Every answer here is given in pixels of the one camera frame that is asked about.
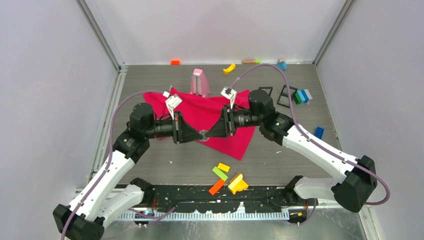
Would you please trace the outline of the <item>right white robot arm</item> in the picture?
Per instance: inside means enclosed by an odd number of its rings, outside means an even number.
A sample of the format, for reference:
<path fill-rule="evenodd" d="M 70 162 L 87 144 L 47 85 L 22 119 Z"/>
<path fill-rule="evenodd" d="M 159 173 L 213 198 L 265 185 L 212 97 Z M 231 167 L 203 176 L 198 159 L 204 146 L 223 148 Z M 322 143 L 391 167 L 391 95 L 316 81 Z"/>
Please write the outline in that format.
<path fill-rule="evenodd" d="M 329 178 L 297 175 L 286 186 L 285 198 L 291 205 L 307 199 L 336 201 L 344 209 L 358 213 L 378 185 L 375 162 L 364 155 L 357 158 L 342 152 L 309 133 L 294 120 L 277 112 L 272 98 L 262 89 L 248 94 L 248 108 L 236 109 L 236 91 L 225 87 L 221 94 L 230 103 L 222 108 L 220 119 L 206 132 L 208 138 L 234 136 L 239 129 L 259 127 L 269 141 L 306 157 Z"/>

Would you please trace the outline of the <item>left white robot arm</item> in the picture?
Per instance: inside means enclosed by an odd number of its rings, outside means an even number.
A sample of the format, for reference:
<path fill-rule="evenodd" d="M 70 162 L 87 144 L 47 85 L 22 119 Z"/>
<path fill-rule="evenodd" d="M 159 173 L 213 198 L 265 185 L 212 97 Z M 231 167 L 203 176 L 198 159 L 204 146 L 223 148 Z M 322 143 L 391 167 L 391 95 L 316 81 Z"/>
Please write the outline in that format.
<path fill-rule="evenodd" d="M 121 178 L 147 151 L 150 139 L 171 137 L 174 143 L 182 144 L 203 138 L 184 120 L 180 111 L 166 119 L 155 119 L 153 107 L 148 103 L 135 105 L 126 125 L 89 184 L 69 204 L 58 204 L 53 210 L 62 239 L 99 240 L 108 225 L 127 209 L 137 204 L 148 207 L 153 202 L 151 185 L 140 178 L 135 178 L 122 193 L 107 200 Z"/>

